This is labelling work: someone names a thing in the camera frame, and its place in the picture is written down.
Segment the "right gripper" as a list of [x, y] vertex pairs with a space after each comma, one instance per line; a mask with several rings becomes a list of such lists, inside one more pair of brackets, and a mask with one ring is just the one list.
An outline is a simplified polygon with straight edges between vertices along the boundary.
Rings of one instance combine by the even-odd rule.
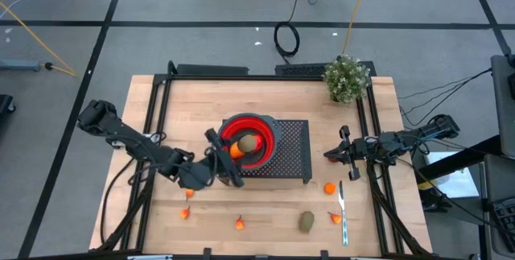
[[338, 147], [326, 151], [323, 156], [336, 158], [340, 163], [349, 164], [348, 177], [351, 181], [356, 181], [361, 177], [357, 160], [372, 160], [374, 163], [389, 165], [389, 160], [380, 154], [379, 138], [365, 137], [350, 141], [350, 130], [348, 126], [340, 128], [342, 142]]

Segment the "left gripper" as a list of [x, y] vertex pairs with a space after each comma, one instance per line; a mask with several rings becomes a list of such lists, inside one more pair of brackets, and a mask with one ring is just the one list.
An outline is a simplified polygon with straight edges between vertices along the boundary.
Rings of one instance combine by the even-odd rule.
[[245, 183], [234, 163], [243, 168], [255, 167], [255, 153], [243, 153], [238, 146], [245, 134], [237, 132], [225, 137], [211, 128], [204, 135], [210, 143], [205, 158], [199, 162], [182, 163], [176, 176], [178, 185], [181, 188], [201, 190], [212, 186], [215, 179], [221, 177], [227, 179], [229, 185], [242, 188]]

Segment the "brown toy kiwi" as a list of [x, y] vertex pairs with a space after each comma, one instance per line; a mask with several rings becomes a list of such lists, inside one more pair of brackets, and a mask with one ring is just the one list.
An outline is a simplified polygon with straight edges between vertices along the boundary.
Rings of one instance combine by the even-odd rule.
[[258, 148], [258, 141], [254, 135], [247, 134], [238, 141], [237, 146], [241, 152], [249, 153]]
[[298, 228], [301, 233], [309, 233], [315, 222], [315, 215], [311, 211], [304, 211], [299, 216]]

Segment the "red grey collapsible colander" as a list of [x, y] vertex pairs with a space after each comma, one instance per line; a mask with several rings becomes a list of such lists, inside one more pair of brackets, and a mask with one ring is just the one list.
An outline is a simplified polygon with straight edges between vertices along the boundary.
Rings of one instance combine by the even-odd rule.
[[228, 137], [237, 132], [244, 134], [258, 134], [264, 139], [264, 147], [255, 154], [255, 167], [243, 168], [243, 170], [257, 170], [264, 167], [274, 156], [278, 149], [278, 143], [282, 138], [282, 127], [278, 121], [269, 115], [256, 114], [256, 113], [239, 113], [233, 115], [229, 119], [224, 119], [222, 125], [218, 130], [218, 134]]

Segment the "black perforated metal stand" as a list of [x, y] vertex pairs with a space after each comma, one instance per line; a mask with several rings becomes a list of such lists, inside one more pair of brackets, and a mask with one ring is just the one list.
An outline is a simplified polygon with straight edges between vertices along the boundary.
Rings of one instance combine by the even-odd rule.
[[257, 170], [239, 168], [245, 179], [296, 179], [303, 184], [312, 178], [309, 125], [306, 120], [277, 120], [282, 127], [282, 138], [273, 158]]

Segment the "silver table knife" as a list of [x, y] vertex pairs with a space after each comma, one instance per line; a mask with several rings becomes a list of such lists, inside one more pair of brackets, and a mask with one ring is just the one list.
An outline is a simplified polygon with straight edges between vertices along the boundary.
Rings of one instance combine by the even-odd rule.
[[341, 209], [341, 227], [342, 227], [342, 244], [343, 246], [348, 246], [348, 221], [347, 214], [345, 209], [345, 201], [344, 201], [344, 189], [343, 189], [343, 181], [341, 180], [338, 185], [338, 202]]

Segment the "green potted plant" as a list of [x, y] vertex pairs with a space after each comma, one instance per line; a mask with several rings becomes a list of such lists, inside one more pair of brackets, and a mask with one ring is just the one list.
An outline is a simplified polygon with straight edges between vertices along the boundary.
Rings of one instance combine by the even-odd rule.
[[370, 84], [370, 69], [349, 55], [337, 56], [325, 66], [321, 77], [329, 97], [338, 103], [348, 104], [364, 96]]

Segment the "black flat box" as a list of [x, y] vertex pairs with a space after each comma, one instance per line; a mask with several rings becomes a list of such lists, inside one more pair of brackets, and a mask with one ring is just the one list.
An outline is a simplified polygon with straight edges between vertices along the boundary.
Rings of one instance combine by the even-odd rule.
[[201, 76], [246, 76], [249, 74], [247, 67], [202, 64], [179, 64], [177, 71], [178, 74]]

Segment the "white sheet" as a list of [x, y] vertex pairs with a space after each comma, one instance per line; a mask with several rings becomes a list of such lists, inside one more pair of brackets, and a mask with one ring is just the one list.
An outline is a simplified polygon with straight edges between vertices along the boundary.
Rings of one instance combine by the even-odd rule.
[[429, 184], [418, 185], [420, 190], [428, 190], [434, 186], [452, 199], [472, 198], [480, 195], [467, 167], [434, 179]]

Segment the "silver aluminium bar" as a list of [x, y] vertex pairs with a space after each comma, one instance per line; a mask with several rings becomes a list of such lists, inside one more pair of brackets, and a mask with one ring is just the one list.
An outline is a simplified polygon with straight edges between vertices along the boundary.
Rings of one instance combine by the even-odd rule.
[[131, 255], [126, 260], [174, 260], [172, 254], [148, 254]]

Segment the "grey cabinet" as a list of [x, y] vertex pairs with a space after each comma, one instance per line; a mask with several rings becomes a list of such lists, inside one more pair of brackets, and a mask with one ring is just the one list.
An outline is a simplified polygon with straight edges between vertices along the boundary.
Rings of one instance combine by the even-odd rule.
[[505, 155], [515, 158], [515, 99], [509, 87], [509, 78], [515, 75], [515, 68], [505, 56], [492, 56], [490, 62], [501, 150]]

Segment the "black keyboard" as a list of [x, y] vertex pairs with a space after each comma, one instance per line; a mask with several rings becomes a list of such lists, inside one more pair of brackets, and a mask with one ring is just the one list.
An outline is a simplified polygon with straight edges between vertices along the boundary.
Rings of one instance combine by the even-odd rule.
[[515, 197], [496, 200], [490, 207], [505, 248], [510, 253], [515, 253]]

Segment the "grey metal floor bar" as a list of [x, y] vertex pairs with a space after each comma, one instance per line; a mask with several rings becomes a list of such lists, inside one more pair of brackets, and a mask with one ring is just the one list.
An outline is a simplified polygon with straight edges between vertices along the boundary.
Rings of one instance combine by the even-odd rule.
[[0, 59], [0, 69], [39, 72], [41, 65], [37, 60]]

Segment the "black equipment base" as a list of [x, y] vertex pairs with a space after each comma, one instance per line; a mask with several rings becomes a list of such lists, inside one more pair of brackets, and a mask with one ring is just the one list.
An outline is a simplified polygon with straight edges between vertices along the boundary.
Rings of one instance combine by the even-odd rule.
[[0, 115], [13, 113], [15, 110], [14, 98], [11, 95], [0, 94]]

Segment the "black aluminium table frame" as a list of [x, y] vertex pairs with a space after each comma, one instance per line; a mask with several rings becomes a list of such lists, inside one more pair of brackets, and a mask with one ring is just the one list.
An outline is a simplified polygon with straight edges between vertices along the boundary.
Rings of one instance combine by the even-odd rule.
[[[125, 98], [116, 108], [122, 120], [136, 130], [161, 126], [165, 143], [202, 158], [207, 146], [205, 131], [220, 127], [237, 113], [268, 114], [277, 119], [305, 119], [309, 125], [312, 178], [301, 180], [248, 179], [243, 188], [215, 182], [186, 200], [177, 184], [157, 176], [147, 217], [136, 216], [121, 247], [139, 247], [149, 254], [315, 256], [326, 250], [331, 256], [373, 257], [381, 254], [367, 175], [351, 181], [348, 168], [329, 162], [323, 154], [340, 142], [341, 126], [361, 135], [361, 119], [377, 118], [382, 130], [402, 129], [393, 81], [373, 79], [375, 109], [368, 104], [340, 105], [331, 101], [323, 81], [291, 77], [245, 76], [241, 79], [179, 79], [169, 89], [154, 87], [151, 75], [133, 76]], [[329, 213], [341, 215], [338, 185], [343, 181], [348, 221], [348, 246], [342, 244], [341, 223]], [[323, 191], [333, 183], [336, 191]], [[180, 212], [190, 206], [184, 220]], [[309, 233], [298, 228], [304, 211], [315, 215]], [[235, 223], [242, 216], [245, 228]]]

